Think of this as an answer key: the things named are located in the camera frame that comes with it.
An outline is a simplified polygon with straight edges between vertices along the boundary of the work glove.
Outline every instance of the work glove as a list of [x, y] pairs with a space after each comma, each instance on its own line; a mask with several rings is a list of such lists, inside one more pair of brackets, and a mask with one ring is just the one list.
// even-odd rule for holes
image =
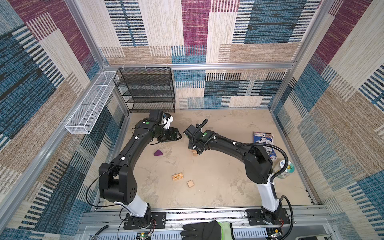
[[229, 222], [201, 222], [186, 224], [185, 231], [180, 234], [183, 240], [235, 240], [233, 237], [232, 224]]

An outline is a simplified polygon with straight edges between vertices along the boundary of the black mesh shelf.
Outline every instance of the black mesh shelf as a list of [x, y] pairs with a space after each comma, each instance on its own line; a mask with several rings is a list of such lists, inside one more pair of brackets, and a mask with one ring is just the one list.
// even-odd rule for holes
[[131, 113], [151, 109], [175, 112], [175, 91], [170, 68], [119, 68], [115, 81]]

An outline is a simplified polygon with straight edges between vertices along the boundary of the small wooden cube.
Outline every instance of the small wooden cube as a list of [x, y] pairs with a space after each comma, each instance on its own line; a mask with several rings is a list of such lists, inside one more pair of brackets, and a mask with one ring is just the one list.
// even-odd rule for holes
[[192, 180], [188, 181], [187, 184], [188, 184], [188, 187], [193, 187], [195, 185]]
[[172, 179], [173, 181], [176, 181], [176, 180], [179, 180], [179, 179], [182, 179], [184, 176], [183, 176], [183, 173], [178, 173], [178, 174], [175, 174], [172, 176]]

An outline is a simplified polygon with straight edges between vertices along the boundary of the concrete-look floor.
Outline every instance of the concrete-look floor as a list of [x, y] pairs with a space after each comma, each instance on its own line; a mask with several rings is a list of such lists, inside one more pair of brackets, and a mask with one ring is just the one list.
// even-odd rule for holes
[[[253, 132], [270, 132], [274, 144], [286, 151], [284, 142], [268, 110], [176, 110], [171, 127], [179, 129], [183, 138], [175, 142], [148, 145], [138, 159], [134, 176], [137, 193], [152, 208], [259, 206], [261, 198], [256, 184], [245, 174], [242, 162], [218, 151], [206, 150], [193, 156], [188, 138], [182, 133], [189, 125], [208, 118], [203, 130], [210, 129], [240, 142], [253, 140]], [[131, 129], [148, 113], [131, 115], [124, 147], [132, 136]], [[163, 156], [153, 156], [159, 149]], [[283, 157], [276, 152], [278, 160]], [[173, 181], [172, 175], [182, 172], [183, 179]], [[189, 188], [187, 182], [193, 180]], [[277, 196], [286, 195], [292, 205], [309, 205], [310, 198], [295, 171], [286, 179], [275, 179]]]

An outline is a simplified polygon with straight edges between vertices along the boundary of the white mesh basket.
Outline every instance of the white mesh basket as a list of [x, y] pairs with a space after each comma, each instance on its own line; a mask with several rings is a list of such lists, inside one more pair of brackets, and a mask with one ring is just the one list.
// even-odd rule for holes
[[87, 93], [65, 128], [71, 134], [89, 134], [92, 131], [115, 84], [119, 80], [116, 72], [102, 72]]

